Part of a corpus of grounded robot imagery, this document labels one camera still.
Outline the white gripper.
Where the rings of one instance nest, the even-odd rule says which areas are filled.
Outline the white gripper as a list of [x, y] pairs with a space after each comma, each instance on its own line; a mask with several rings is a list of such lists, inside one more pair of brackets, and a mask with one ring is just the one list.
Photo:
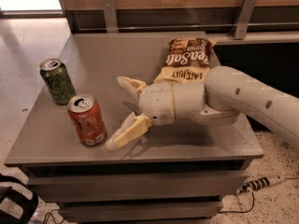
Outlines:
[[118, 77], [117, 80], [136, 101], [139, 100], [139, 107], [144, 114], [137, 116], [132, 112], [106, 140], [107, 150], [119, 149], [139, 138], [148, 131], [151, 123], [161, 126], [172, 124], [178, 119], [197, 120], [205, 108], [202, 83], [162, 82], [148, 86], [142, 80], [129, 77]]

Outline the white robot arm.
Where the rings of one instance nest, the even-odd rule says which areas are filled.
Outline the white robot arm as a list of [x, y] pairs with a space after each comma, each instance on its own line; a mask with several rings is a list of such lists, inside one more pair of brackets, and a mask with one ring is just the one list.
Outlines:
[[130, 114], [105, 142], [114, 150], [136, 140], [150, 126], [177, 120], [200, 125], [224, 125], [243, 113], [294, 147], [299, 146], [299, 100], [228, 66], [210, 69], [203, 82], [155, 82], [119, 77], [119, 85], [136, 101], [140, 115]]

